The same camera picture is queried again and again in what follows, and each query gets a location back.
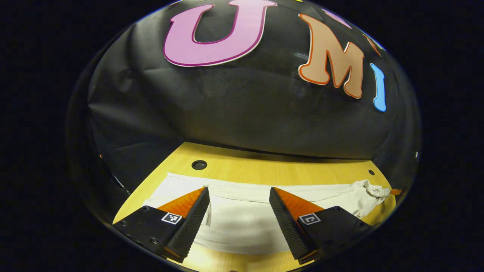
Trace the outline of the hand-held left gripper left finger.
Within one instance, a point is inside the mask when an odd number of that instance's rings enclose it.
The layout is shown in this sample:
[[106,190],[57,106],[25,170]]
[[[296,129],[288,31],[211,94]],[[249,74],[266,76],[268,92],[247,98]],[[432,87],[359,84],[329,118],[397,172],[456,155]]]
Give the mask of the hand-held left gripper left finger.
[[201,187],[158,208],[142,206],[113,226],[154,255],[182,263],[209,204],[209,189]]

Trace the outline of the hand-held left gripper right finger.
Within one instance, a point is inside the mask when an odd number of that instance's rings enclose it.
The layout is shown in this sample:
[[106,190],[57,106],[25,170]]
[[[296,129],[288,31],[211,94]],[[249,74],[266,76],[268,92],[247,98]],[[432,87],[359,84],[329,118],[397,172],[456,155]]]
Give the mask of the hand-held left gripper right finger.
[[295,260],[327,260],[354,246],[372,226],[339,206],[322,208],[277,187],[269,202]]

